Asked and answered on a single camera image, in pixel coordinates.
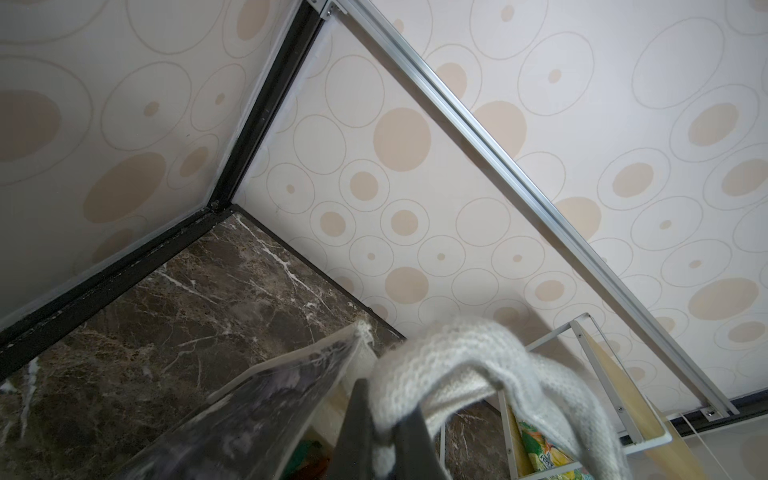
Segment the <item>cream canvas grocery bag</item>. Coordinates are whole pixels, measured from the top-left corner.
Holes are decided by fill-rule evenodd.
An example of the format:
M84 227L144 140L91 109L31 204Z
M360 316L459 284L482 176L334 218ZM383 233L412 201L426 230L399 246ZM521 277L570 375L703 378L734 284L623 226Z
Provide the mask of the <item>cream canvas grocery bag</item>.
M502 325L479 317L435 324L382 356L371 353L360 321L300 351L259 365L215 393L184 423L132 458L121 479L276 479L286 470L317 407L363 353L363 435L351 451L356 479L397 479L408 451L406 419L420 418L427 444L420 466L435 464L433 441L451 415L503 392L521 419L539 428L596 479L628 479L614 427L585 382L569 368L528 352Z

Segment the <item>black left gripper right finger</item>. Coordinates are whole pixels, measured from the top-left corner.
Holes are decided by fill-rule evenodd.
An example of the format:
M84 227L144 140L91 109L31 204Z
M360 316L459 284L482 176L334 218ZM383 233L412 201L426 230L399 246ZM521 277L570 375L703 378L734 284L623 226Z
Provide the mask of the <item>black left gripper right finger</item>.
M419 407L400 420L393 429L396 454L395 478L398 480L445 480Z

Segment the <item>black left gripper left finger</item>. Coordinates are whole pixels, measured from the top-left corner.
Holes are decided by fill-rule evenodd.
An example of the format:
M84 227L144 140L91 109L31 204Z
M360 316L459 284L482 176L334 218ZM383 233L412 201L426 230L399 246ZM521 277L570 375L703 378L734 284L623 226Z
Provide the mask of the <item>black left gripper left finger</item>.
M369 382L358 379L353 387L340 435L331 458L328 480L371 480L374 428L368 405Z

